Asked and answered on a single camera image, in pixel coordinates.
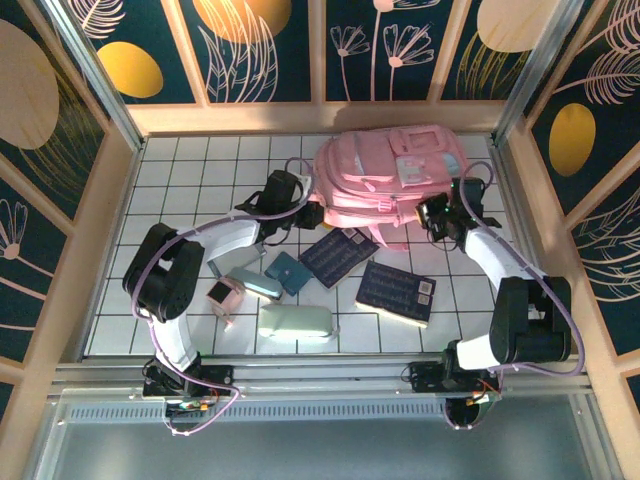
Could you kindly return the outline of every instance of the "purple cable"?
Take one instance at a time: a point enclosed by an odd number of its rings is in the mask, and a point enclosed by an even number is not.
[[[515,370],[517,370],[519,368],[525,368],[527,370],[532,370],[534,372],[544,373],[546,375],[552,375],[552,376],[556,376],[556,377],[568,377],[568,376],[578,375],[579,373],[582,372],[582,369],[584,368],[584,361],[585,361],[585,358],[584,358],[585,357],[584,342],[582,341],[582,336],[580,335],[580,331],[578,330],[578,326],[576,325],[576,322],[571,317],[571,314],[569,313],[567,308],[562,304],[562,302],[560,301],[558,296],[553,292],[553,290],[551,290],[551,288],[540,277],[540,275],[538,275],[533,270],[533,268],[531,268],[531,266],[529,265],[529,262],[520,254],[520,252],[518,252],[517,250],[513,249],[511,247],[511,245],[509,245],[509,243],[504,238],[502,238],[496,232],[491,230],[487,226],[487,224],[482,221],[482,219],[476,218],[475,212],[473,211],[473,209],[469,205],[469,201],[467,200],[467,197],[466,197],[465,191],[464,191],[464,182],[465,182],[465,179],[466,179],[469,171],[473,167],[475,167],[476,165],[485,166],[489,170],[489,173],[491,174],[491,178],[493,178],[493,168],[491,168],[491,165],[489,165],[489,163],[484,162],[484,161],[475,162],[472,165],[469,165],[465,169],[465,171],[462,172],[462,175],[460,176],[460,199],[462,200],[462,204],[464,205],[464,208],[467,210],[467,212],[469,212],[469,215],[471,215],[471,218],[474,219],[474,221],[480,226],[480,228],[482,228],[485,232],[487,232],[489,235],[491,235],[513,257],[513,259],[516,261],[516,263],[520,267],[522,267],[522,269],[525,272],[527,272],[529,275],[531,275],[531,277],[533,277],[533,279],[536,282],[538,282],[540,284],[540,286],[542,287],[542,290],[544,290],[544,292],[553,301],[553,303],[558,308],[558,310],[560,311],[560,313],[562,314],[564,319],[569,324],[569,328],[571,329],[571,333],[573,334],[573,338],[575,339],[576,346],[578,348],[578,363],[573,368],[573,370],[570,370],[568,372],[557,372],[555,370],[549,370],[547,368],[538,367],[537,365],[532,365],[530,363],[512,363],[512,364],[508,364],[508,365],[498,365],[496,367],[492,367],[490,370],[492,370],[492,371],[502,371],[502,370],[505,370],[507,368],[514,368]]]
[[[302,158],[290,158],[289,160],[287,160],[287,163],[285,165],[285,169],[287,168],[287,166],[289,165],[289,163],[293,160],[299,160],[301,162],[304,162],[304,164],[307,166],[307,169],[311,172],[311,165],[309,165],[309,162],[307,162],[306,160],[302,159]],[[192,377],[191,375],[188,375],[184,372],[181,372],[180,370],[178,370],[177,368],[175,368],[170,361],[168,361],[164,351],[162,350],[162,347],[160,346],[160,344],[158,343],[158,338],[156,337],[156,332],[155,329],[153,328],[153,319],[150,316],[145,316],[143,315],[139,310],[138,310],[138,297],[140,296],[140,290],[142,290],[142,285],[144,284],[144,282],[146,281],[147,277],[149,276],[149,273],[151,273],[151,270],[153,269],[154,265],[162,258],[162,255],[169,250],[173,245],[175,245],[176,243],[178,243],[180,240],[190,237],[192,235],[197,235],[199,233],[202,233],[210,228],[216,227],[218,225],[223,225],[225,223],[229,223],[229,222],[233,222],[235,220],[256,220],[256,221],[260,221],[260,220],[278,220],[281,218],[285,218],[288,217],[290,215],[293,215],[295,213],[297,213],[302,207],[304,207],[307,203],[307,201],[309,200],[309,197],[311,197],[311,194],[313,192],[313,187],[315,185],[315,180],[313,178],[313,174],[311,174],[311,183],[309,185],[309,191],[307,192],[307,194],[300,199],[300,201],[298,202],[298,204],[292,208],[291,210],[287,211],[287,212],[283,212],[283,213],[278,213],[276,215],[240,215],[237,217],[224,217],[224,218],[220,218],[218,220],[212,220],[210,222],[207,222],[199,227],[195,227],[192,228],[191,230],[188,230],[187,232],[181,233],[180,235],[176,235],[174,238],[172,238],[171,240],[169,240],[167,243],[165,243],[162,247],[160,247],[160,249],[156,252],[156,254],[151,258],[151,260],[149,261],[149,263],[147,264],[147,266],[144,268],[144,270],[142,270],[142,274],[140,275],[140,278],[138,279],[138,283],[136,283],[135,288],[133,289],[133,293],[131,294],[131,312],[133,313],[133,316],[135,318],[137,318],[138,320],[145,320],[148,325],[149,325],[149,331],[151,334],[151,341],[153,343],[153,346],[156,350],[156,355],[159,353],[160,355],[162,355],[164,357],[164,359],[166,360],[166,363],[163,362],[165,365],[168,365],[169,368],[179,377],[189,381],[189,382],[193,382],[195,384],[198,385],[202,385],[204,387],[207,388],[213,388],[216,390],[226,390],[228,392],[233,392],[233,396],[231,397],[231,399],[229,400],[229,402],[227,402],[226,405],[224,405],[213,417],[211,417],[209,420],[207,420],[206,422],[202,423],[201,425],[198,425],[197,427],[194,427],[190,430],[186,430],[186,431],[179,431],[175,428],[171,429],[171,432],[174,435],[182,435],[182,436],[189,436],[193,433],[198,433],[201,430],[204,430],[205,428],[207,428],[209,425],[211,425],[215,420],[217,420],[221,415],[224,414],[224,412],[231,407],[231,405],[233,405],[233,403],[235,403],[235,401],[238,399],[238,397],[240,396],[240,390],[238,390],[236,387],[233,386],[229,386],[229,385],[223,385],[223,384],[217,384],[217,383],[210,383],[210,382],[206,382],[200,379],[197,379],[195,377]]]

